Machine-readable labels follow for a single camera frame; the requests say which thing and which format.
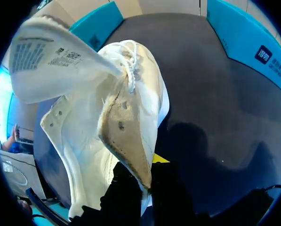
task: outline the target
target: yellow object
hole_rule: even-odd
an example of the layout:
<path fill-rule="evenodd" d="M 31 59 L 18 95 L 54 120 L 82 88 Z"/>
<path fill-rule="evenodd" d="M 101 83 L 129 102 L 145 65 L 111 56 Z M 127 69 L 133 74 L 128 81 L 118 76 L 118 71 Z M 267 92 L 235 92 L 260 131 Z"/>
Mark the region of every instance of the yellow object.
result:
<path fill-rule="evenodd" d="M 158 154 L 154 154 L 153 163 L 157 163 L 157 162 L 169 162 L 169 161 L 164 159 L 164 158 L 162 158 Z"/>

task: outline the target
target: person's arm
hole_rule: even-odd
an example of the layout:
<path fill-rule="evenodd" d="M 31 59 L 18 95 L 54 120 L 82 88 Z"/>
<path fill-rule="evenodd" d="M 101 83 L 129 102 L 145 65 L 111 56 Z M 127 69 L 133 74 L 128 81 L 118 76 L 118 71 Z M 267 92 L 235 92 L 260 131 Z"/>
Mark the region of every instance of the person's arm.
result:
<path fill-rule="evenodd" d="M 12 144 L 16 142 L 15 136 L 18 136 L 18 135 L 19 135 L 19 130 L 16 130 L 16 131 L 15 131 L 15 127 L 13 127 L 12 135 L 7 139 L 6 142 L 4 142 L 4 143 L 1 145 L 1 149 L 2 149 L 3 151 L 8 152 L 9 149 L 11 148 Z"/>

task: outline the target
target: shoelace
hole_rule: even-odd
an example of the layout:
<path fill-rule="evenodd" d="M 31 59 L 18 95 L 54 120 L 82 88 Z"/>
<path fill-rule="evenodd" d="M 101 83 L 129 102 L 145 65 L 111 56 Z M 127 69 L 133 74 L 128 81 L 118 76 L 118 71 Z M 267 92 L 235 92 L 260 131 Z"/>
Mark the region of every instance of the shoelace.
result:
<path fill-rule="evenodd" d="M 131 43 L 133 44 L 134 51 L 131 50 L 126 44 Z M 130 59 L 126 59 L 123 55 L 123 49 L 125 48 L 128 53 L 131 55 Z M 122 66 L 125 67 L 127 74 L 128 74 L 128 89 L 129 92 L 132 93 L 135 89 L 135 75 L 134 70 L 137 65 L 137 47 L 136 42 L 133 40 L 125 40 L 122 42 L 114 42 L 109 45 L 104 46 L 100 51 L 99 54 L 105 55 L 108 60 L 115 60 L 116 62 L 120 62 Z"/>

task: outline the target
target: white sneaker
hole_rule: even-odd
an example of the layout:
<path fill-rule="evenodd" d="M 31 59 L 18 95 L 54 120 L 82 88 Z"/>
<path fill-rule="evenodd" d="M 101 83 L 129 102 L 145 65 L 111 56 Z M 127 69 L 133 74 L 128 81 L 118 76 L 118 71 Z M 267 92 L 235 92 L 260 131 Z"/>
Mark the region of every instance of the white sneaker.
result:
<path fill-rule="evenodd" d="M 81 208 L 83 205 L 99 210 L 100 198 L 105 194 L 113 178 L 112 170 L 118 160 L 105 147 L 97 132 L 99 131 L 105 143 L 107 143 L 106 138 L 109 137 L 116 142 L 117 147 L 123 147 L 127 152 L 133 151 L 129 148 L 128 144 L 130 143 L 127 145 L 120 144 L 122 136 L 115 137 L 113 134 L 106 132 L 108 128 L 113 129 L 113 121 L 116 119 L 114 118 L 115 110 L 112 105 L 118 104 L 114 100 L 114 95 L 120 90 L 120 94 L 124 93 L 124 95 L 121 95 L 122 97 L 120 96 L 118 100 L 127 100 L 127 105 L 121 105 L 123 109 L 127 110 L 126 112 L 133 113 L 133 117 L 139 116 L 138 123 L 136 121 L 135 123 L 125 124 L 126 122 L 123 121 L 123 117 L 118 115 L 119 119 L 122 120 L 121 122 L 124 123 L 123 126 L 125 126 L 126 133 L 128 131 L 131 133 L 135 132 L 135 135 L 132 136 L 137 141 L 134 144 L 135 150 L 138 150 L 135 155 L 137 158 L 139 156 L 143 157 L 142 163 L 145 167 L 142 167 L 138 161 L 132 159 L 134 154 L 121 156 L 117 154 L 117 147 L 109 148 L 117 154 L 120 160 L 136 176 L 145 194 L 145 191 L 150 186 L 151 174 L 149 167 L 153 159 L 157 127 L 169 110 L 168 95 L 158 66 L 151 53 L 138 43 L 126 41 L 121 44 L 110 44 L 103 48 L 100 54 L 108 56 L 108 58 L 105 58 L 89 47 L 83 47 L 85 44 L 81 40 L 68 31 L 65 32 L 63 28 L 53 21 L 48 22 L 47 19 L 37 20 L 35 25 L 32 25 L 29 21 L 28 27 L 23 29 L 23 31 L 26 34 L 31 34 L 29 41 L 38 41 L 39 39 L 36 34 L 40 32 L 32 33 L 28 32 L 28 30 L 39 29 L 42 30 L 40 37 L 45 38 L 48 36 L 51 39 L 53 37 L 54 44 L 57 47 L 59 47 L 58 43 L 62 43 L 62 46 L 71 47 L 70 53 L 79 53 L 81 57 L 87 56 L 84 58 L 86 63 L 80 61 L 75 66 L 72 66 L 71 69 L 70 65 L 66 67 L 59 66 L 60 71 L 58 69 L 50 70 L 51 68 L 45 64 L 45 62 L 49 62 L 48 60 L 42 64 L 38 63 L 35 70 L 29 70 L 29 72 L 34 77 L 36 83 L 41 83 L 40 85 L 35 84 L 33 79 L 25 82 L 28 79 L 26 78 L 28 73 L 25 74 L 21 72 L 22 70 L 17 71 L 16 67 L 13 73 L 11 72 L 11 76 L 15 77 L 12 78 L 13 86 L 17 87 L 15 94 L 27 103 L 63 95 L 42 118 L 40 124 L 57 150 L 68 174 L 72 203 L 69 217 L 80 216 L 83 213 Z M 20 38 L 13 40 L 13 45 L 16 47 L 22 41 L 22 37 L 24 39 L 24 36 L 20 35 L 19 30 L 15 37 Z M 50 57 L 49 54 L 55 55 L 58 51 L 55 45 L 51 44 L 50 48 L 54 50 L 47 51 L 47 56 L 42 58 L 52 59 L 52 56 Z M 132 64 L 130 59 L 126 59 L 121 55 L 122 50 L 125 50 L 122 45 L 127 45 L 131 49 L 129 53 L 133 53 L 135 64 Z M 72 86 L 68 84 L 67 79 L 72 83 Z M 27 84 L 30 86 L 28 90 L 24 90 Z M 124 87 L 127 87 L 129 91 L 133 91 L 135 95 L 131 97 L 131 94 L 127 93 Z M 143 137 L 143 140 L 148 142 L 148 144 L 143 145 L 139 141 L 140 137 Z M 144 195 L 144 200 L 148 200 L 147 194 Z M 142 213 L 146 206 L 147 202 L 143 202 Z"/>
<path fill-rule="evenodd" d="M 98 136 L 138 180 L 145 201 L 151 188 L 157 129 L 169 111 L 168 93 L 159 67 L 145 46 L 126 40 L 103 47 L 99 54 L 123 67 L 105 101 Z"/>

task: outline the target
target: person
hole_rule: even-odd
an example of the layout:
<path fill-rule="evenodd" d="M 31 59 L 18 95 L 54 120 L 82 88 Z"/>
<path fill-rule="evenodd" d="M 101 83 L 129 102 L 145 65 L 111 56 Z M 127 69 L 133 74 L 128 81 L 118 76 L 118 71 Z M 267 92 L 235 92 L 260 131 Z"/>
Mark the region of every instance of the person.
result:
<path fill-rule="evenodd" d="M 9 152 L 11 150 L 11 146 L 13 145 L 13 143 L 16 142 L 15 137 L 19 137 L 19 130 L 18 129 L 15 130 L 15 126 L 14 126 L 12 129 L 12 135 L 4 143 L 1 143 L 0 141 L 0 150 Z"/>

